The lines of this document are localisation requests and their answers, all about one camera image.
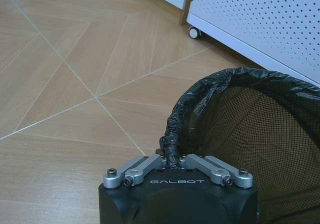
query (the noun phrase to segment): black plastic garbage bag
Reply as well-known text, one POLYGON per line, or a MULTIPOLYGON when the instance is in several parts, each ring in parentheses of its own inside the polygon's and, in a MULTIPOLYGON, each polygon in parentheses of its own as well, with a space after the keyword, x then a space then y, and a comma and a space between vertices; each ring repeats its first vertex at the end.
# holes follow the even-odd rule
POLYGON ((288 75, 225 69, 196 82, 175 105, 160 147, 213 155, 248 168, 260 223, 320 223, 320 89, 288 75))

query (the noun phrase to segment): black screw head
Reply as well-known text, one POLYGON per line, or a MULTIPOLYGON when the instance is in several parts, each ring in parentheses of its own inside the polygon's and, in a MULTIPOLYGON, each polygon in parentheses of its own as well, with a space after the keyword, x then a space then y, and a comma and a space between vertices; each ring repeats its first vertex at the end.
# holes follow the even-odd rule
POLYGON ((239 168, 239 175, 243 177, 249 176, 249 170, 246 168, 239 168))
POLYGON ((227 187, 230 187, 234 182, 232 181, 231 177, 224 177, 223 178, 223 184, 225 184, 227 187))
POLYGON ((107 171, 107 175, 108 177, 114 177, 117 175, 117 170, 115 168, 110 168, 107 171))
POLYGON ((123 180, 123 184, 126 186, 126 187, 130 187, 132 185, 132 178, 131 177, 127 177, 123 180))

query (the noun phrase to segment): mesh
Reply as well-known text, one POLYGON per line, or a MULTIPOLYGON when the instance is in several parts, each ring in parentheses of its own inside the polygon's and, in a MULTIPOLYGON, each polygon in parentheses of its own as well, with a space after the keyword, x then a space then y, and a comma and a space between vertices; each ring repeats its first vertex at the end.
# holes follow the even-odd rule
MULTIPOLYGON (((183 103, 183 125, 176 128, 181 153, 248 168, 258 186, 260 223, 320 224, 319 100, 292 102, 281 83, 253 88, 237 79, 206 92, 183 103)), ((182 110, 175 107, 171 117, 175 112, 182 110)))
POLYGON ((262 221, 320 205, 320 149, 281 105, 233 87, 207 108, 193 131, 201 143, 193 152, 248 168, 259 187, 262 221))

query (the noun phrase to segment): silver metal bracket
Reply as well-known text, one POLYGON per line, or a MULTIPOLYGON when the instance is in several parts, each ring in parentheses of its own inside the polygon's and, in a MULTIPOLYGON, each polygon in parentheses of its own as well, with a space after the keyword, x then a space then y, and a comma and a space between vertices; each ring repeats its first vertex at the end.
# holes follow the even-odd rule
POLYGON ((230 186, 234 182, 241 188, 250 188, 253 185, 253 176, 247 170, 237 169, 213 156, 201 158, 189 154, 181 157, 180 163, 182 168, 200 170, 215 184, 230 186))
POLYGON ((231 186, 232 179, 230 173, 221 167, 217 167, 195 154, 189 154, 180 158, 181 166, 185 169, 198 169, 210 177, 210 180, 222 186, 231 186))
MULTIPOLYGON (((164 156, 155 154, 151 157, 136 157, 119 169, 109 169, 103 177, 105 188, 117 188, 123 182, 126 186, 135 186, 144 181, 144 177, 153 169, 166 167, 164 156)), ((183 169, 198 169, 210 177, 210 180, 222 186, 231 186, 235 183, 241 188, 250 188, 253 185, 253 176, 246 169, 237 169, 213 156, 198 157, 189 154, 180 158, 183 169)))
POLYGON ((214 156, 207 156, 204 158, 206 161, 212 163, 215 166, 224 168, 229 171, 231 178, 238 187, 240 188, 250 188, 253 186, 253 176, 245 169, 235 168, 228 163, 221 161, 214 156))
POLYGON ((121 185, 122 182, 126 186, 134 186, 140 184, 152 169, 161 169, 166 166, 166 158, 155 154, 151 157, 136 157, 124 164, 119 169, 113 169, 112 175, 109 172, 103 177, 103 185, 105 188, 113 189, 121 185))
POLYGON ((144 181, 145 175, 147 175, 152 169, 162 169, 166 166, 166 158, 155 154, 138 166, 128 169, 124 175, 124 184, 126 186, 135 186, 144 181))

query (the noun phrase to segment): wooden floor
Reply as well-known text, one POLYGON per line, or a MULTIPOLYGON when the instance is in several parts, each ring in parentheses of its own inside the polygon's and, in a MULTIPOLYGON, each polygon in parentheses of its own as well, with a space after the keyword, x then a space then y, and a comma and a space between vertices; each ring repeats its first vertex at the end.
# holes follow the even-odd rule
POLYGON ((187 32, 149 0, 0 0, 1 224, 99 223, 107 168, 154 153, 196 80, 255 66, 187 32))

